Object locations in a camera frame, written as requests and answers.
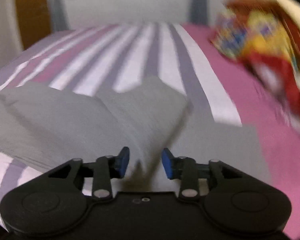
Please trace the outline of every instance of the bed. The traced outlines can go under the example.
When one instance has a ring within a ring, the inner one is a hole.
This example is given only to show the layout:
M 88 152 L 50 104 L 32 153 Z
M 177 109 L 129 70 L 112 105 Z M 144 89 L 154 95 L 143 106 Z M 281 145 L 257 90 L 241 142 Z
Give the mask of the bed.
M 208 106 L 215 122 L 255 127 L 262 154 L 240 159 L 249 163 L 247 172 L 290 198 L 292 214 L 284 231 L 298 238 L 300 137 L 281 105 L 240 64 L 222 57 L 209 43 L 210 34 L 205 26 L 164 23 L 55 33 L 0 70 L 0 90 L 32 81 L 93 96 L 100 87 L 125 92 L 147 76 L 158 76 L 185 94 L 197 111 Z M 40 174 L 0 152 L 0 200 Z

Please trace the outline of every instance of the mattress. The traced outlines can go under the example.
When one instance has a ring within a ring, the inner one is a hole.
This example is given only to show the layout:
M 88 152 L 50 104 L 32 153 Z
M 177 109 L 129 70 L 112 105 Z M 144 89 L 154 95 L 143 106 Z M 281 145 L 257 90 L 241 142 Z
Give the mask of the mattress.
M 32 81 L 93 96 L 101 87 L 125 92 L 158 76 L 187 95 L 196 111 L 208 107 L 215 122 L 256 128 L 261 156 L 247 153 L 235 161 L 287 194 L 292 214 L 284 231 L 300 237 L 300 138 L 258 80 L 209 44 L 210 34 L 205 26 L 165 23 L 55 33 L 0 70 L 0 90 Z M 40 174 L 0 152 L 0 200 Z

